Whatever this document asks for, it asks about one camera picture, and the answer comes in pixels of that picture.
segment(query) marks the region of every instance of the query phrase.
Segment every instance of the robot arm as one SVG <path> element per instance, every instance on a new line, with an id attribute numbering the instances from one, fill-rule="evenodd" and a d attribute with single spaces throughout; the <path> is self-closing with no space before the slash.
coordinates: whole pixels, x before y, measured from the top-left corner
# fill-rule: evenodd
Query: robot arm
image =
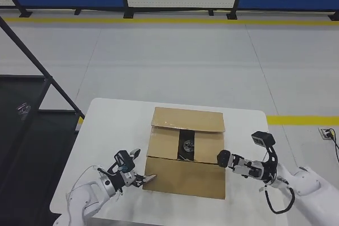
<path id="1" fill-rule="evenodd" d="M 278 164 L 273 149 L 275 140 L 269 133 L 257 131 L 251 135 L 255 144 L 267 149 L 269 160 L 266 162 L 252 161 L 222 150 L 218 155 L 218 165 L 229 167 L 234 173 L 245 178 L 252 177 L 265 183 L 265 194 L 272 212 L 282 214 L 290 210 L 294 203 L 296 208 L 312 225 L 339 226 L 339 191 L 310 168 L 300 167 L 291 174 L 282 164 Z M 266 186 L 278 188 L 291 198 L 290 205 L 275 211 L 270 203 Z"/>
<path id="2" fill-rule="evenodd" d="M 98 168 L 101 176 L 95 181 L 75 187 L 67 195 L 67 213 L 62 214 L 54 222 L 54 226 L 83 226 L 87 220 L 94 216 L 102 206 L 117 192 L 123 193 L 122 187 L 135 186 L 139 188 L 150 182 L 157 175 L 141 176 L 134 170 L 135 160 L 140 154 L 140 149 L 131 151 L 119 151 L 115 156 L 116 162 L 108 171 Z M 93 186 L 99 187 L 102 200 L 94 193 Z"/>

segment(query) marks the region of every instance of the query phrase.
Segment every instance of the open cardboard box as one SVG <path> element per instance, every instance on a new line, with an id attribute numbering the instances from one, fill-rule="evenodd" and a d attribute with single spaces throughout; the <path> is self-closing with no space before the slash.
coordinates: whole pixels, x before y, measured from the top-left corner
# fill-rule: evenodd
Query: open cardboard box
<path id="1" fill-rule="evenodd" d="M 222 113 L 156 107 L 151 125 L 145 174 L 157 177 L 143 189 L 225 199 L 225 168 L 216 158 L 224 149 Z M 187 139 L 193 159 L 180 160 Z"/>

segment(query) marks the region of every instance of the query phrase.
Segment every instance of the gray floor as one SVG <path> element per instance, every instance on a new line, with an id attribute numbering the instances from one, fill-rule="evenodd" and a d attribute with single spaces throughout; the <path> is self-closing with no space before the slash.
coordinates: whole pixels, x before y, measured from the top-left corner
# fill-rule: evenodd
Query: gray floor
<path id="1" fill-rule="evenodd" d="M 224 14 L 216 13 L 216 18 Z M 12 16 L 12 11 L 3 16 Z M 122 14 L 99 12 L 101 17 Z M 67 11 L 34 17 L 71 17 Z M 83 13 L 91 17 L 93 12 Z M 138 17 L 174 16 L 167 13 Z M 281 19 L 328 20 L 326 15 Z M 239 14 L 244 19 L 280 15 Z M 225 24 L 10 23 L 84 112 L 95 97 L 339 115 L 339 27 Z M 0 73 L 39 74 L 0 30 Z M 41 108 L 67 108 L 51 89 Z M 339 127 L 335 127 L 339 142 Z M 317 127 L 270 126 L 281 162 L 310 166 L 339 189 L 339 166 Z M 309 225 L 293 208 L 289 225 Z M 93 219 L 91 225 L 105 225 Z M 128 225 L 117 222 L 115 225 Z"/>

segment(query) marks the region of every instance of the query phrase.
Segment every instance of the black cable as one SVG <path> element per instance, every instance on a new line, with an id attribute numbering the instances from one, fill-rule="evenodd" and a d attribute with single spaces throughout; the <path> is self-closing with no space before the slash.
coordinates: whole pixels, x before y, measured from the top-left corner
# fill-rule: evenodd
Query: black cable
<path id="1" fill-rule="evenodd" d="M 269 205 L 270 207 L 270 210 L 274 213 L 274 214 L 283 214 L 285 212 L 288 212 L 292 207 L 293 207 L 293 204 L 295 202 L 295 192 L 292 188 L 289 188 L 290 190 L 290 193 L 292 194 L 292 200 L 290 201 L 289 205 L 287 206 L 287 208 L 283 209 L 283 210 L 280 210 L 280 211 L 275 211 L 273 208 L 272 208 L 272 205 L 271 205 L 271 202 L 270 202 L 270 199 L 269 199 L 269 194 L 267 193 L 267 190 L 265 189 L 265 196 L 266 196 L 266 201 L 267 201 L 267 204 Z"/>
<path id="2" fill-rule="evenodd" d="M 103 170 L 102 168 L 98 168 L 98 171 L 101 172 L 102 174 L 108 176 L 108 177 L 110 177 L 110 176 L 115 176 L 115 175 L 113 175 L 113 174 L 110 174 L 110 173 L 106 172 L 106 171 Z"/>
<path id="3" fill-rule="evenodd" d="M 333 141 L 334 144 L 335 144 L 335 154 L 336 154 L 336 156 L 337 156 L 337 160 L 338 160 L 338 163 L 339 163 L 339 156 L 338 156 L 339 146 L 338 146 L 338 144 L 337 144 L 337 136 L 336 136 L 335 130 L 334 130 L 333 128 L 330 128 L 330 129 L 329 129 L 329 132 L 330 132 L 330 135 L 329 135 L 329 136 L 330 136 L 330 138 L 332 139 L 332 141 Z"/>

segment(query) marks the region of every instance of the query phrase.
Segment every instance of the yellow stripe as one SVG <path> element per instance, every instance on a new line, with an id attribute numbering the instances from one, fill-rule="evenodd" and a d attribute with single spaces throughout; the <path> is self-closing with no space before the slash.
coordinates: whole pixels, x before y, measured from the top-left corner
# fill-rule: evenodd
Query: yellow stripe
<path id="1" fill-rule="evenodd" d="M 227 19 L 182 19 L 182 18 L 4 18 L 6 22 L 28 23 L 168 23 L 168 24 L 256 24 L 256 25 L 302 25 L 339 26 L 339 21 L 296 21 L 296 20 L 227 20 Z"/>
<path id="2" fill-rule="evenodd" d="M 268 115 L 266 116 L 269 125 L 337 125 L 339 116 L 316 116 L 316 115 Z"/>

